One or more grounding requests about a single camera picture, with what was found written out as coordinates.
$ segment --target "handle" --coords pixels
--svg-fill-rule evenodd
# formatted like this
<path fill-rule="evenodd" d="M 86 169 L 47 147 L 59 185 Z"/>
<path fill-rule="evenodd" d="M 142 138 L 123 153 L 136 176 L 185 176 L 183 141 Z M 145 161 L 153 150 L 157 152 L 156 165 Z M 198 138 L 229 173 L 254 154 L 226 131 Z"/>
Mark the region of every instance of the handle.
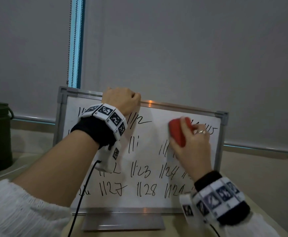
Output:
<path fill-rule="evenodd" d="M 9 112 L 11 113 L 11 118 L 10 118 L 10 120 L 11 119 L 14 119 L 14 114 L 13 114 L 13 111 L 11 110 L 11 108 L 10 107 L 8 107 L 9 108 Z"/>

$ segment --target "cord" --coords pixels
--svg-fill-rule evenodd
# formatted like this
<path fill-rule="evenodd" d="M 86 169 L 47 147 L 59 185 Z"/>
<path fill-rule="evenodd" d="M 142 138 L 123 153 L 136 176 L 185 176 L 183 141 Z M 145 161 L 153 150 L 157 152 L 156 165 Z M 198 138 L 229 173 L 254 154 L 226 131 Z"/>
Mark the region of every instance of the cord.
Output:
<path fill-rule="evenodd" d="M 86 187 L 87 187 L 87 185 L 88 185 L 88 182 L 89 182 L 90 176 L 91 176 L 91 174 L 92 174 L 92 171 L 93 171 L 95 165 L 96 165 L 97 163 L 100 163 L 100 162 L 101 162 L 100 160 L 97 160 L 97 161 L 94 163 L 94 165 L 93 165 L 93 167 L 92 167 L 92 169 L 91 169 L 91 171 L 90 171 L 90 173 L 89 173 L 89 175 L 88 175 L 87 181 L 86 181 L 86 183 L 85 183 L 85 185 L 84 185 L 83 192 L 82 192 L 82 195 L 81 195 L 80 200 L 79 200 L 79 203 L 78 203 L 78 207 L 77 207 L 77 210 L 76 210 L 76 213 L 75 213 L 74 220 L 72 221 L 72 224 L 71 224 L 71 227 L 70 227 L 70 231 L 69 231 L 69 233 L 68 233 L 68 237 L 70 237 L 71 232 L 72 232 L 72 230 L 73 230 L 73 228 L 74 228 L 75 221 L 76 221 L 76 218 L 77 218 L 77 215 L 78 215 L 78 211 L 79 211 L 79 208 L 80 208 L 80 204 L 81 204 L 81 201 L 83 200 L 83 194 L 84 194 L 84 192 L 86 191 Z"/>
<path fill-rule="evenodd" d="M 210 224 L 211 228 L 214 230 L 214 232 L 217 234 L 218 237 L 220 237 L 219 233 L 216 231 L 216 229 L 213 227 L 212 224 Z"/>

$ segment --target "white sleeve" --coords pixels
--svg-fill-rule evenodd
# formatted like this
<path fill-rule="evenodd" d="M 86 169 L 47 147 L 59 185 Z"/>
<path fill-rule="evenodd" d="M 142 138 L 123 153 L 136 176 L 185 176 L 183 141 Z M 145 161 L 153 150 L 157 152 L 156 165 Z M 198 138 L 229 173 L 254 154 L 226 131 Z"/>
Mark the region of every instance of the white sleeve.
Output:
<path fill-rule="evenodd" d="M 255 213 L 248 221 L 234 226 L 225 226 L 224 230 L 227 237 L 280 237 L 260 214 Z"/>
<path fill-rule="evenodd" d="M 70 208 L 34 198 L 7 179 L 0 181 L 0 236 L 60 236 Z"/>

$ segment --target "roller blind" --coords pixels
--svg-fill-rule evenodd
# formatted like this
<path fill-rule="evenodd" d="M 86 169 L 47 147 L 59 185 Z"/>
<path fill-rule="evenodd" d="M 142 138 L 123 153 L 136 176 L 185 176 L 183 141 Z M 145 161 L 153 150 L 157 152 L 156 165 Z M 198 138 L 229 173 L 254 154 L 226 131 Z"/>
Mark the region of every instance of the roller blind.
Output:
<path fill-rule="evenodd" d="M 86 0 L 81 85 L 229 111 L 226 144 L 288 151 L 288 0 Z"/>
<path fill-rule="evenodd" d="M 66 86 L 71 0 L 0 0 L 0 102 L 53 122 Z"/>

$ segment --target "hand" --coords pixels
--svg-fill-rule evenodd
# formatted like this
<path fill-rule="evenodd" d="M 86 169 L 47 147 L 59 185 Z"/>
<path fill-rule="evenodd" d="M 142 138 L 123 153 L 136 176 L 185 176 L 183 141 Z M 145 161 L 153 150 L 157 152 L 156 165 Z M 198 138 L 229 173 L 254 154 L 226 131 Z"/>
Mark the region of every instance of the hand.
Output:
<path fill-rule="evenodd" d="M 108 87 L 102 95 L 102 103 L 112 105 L 124 115 L 130 114 L 134 108 L 140 103 L 141 94 L 131 91 L 129 88 L 115 88 Z"/>
<path fill-rule="evenodd" d="M 180 119 L 180 124 L 186 138 L 186 145 L 185 147 L 180 147 L 173 138 L 170 138 L 170 145 L 176 153 L 181 166 L 196 182 L 212 171 L 210 135 L 203 124 L 193 125 L 194 130 L 197 130 L 196 134 L 191 132 L 184 118 Z"/>

